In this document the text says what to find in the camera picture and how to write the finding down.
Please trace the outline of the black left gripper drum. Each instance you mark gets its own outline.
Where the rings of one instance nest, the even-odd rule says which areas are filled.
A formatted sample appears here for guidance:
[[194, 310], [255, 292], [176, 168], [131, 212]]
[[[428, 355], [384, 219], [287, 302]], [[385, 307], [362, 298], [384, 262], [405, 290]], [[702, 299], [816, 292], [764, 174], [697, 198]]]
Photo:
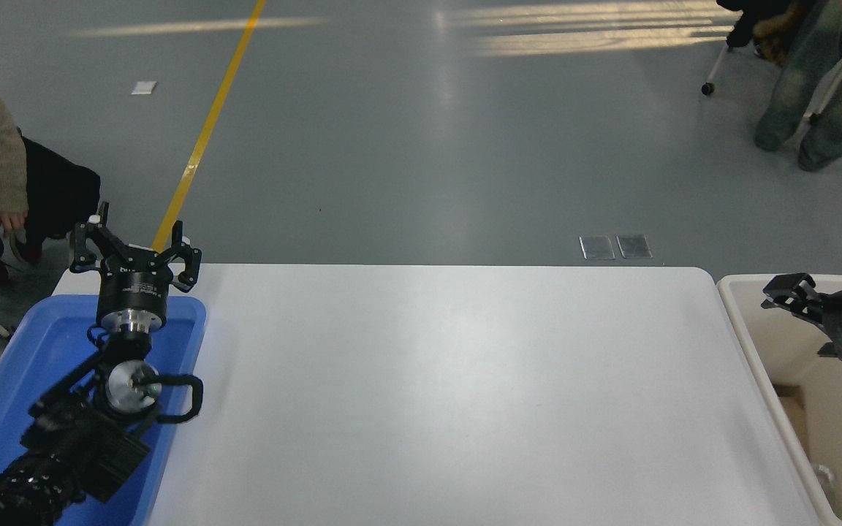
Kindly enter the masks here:
[[167, 312], [168, 287], [173, 273], [168, 267], [151, 264], [153, 257], [103, 256], [97, 313], [142, 310], [152, 314]]

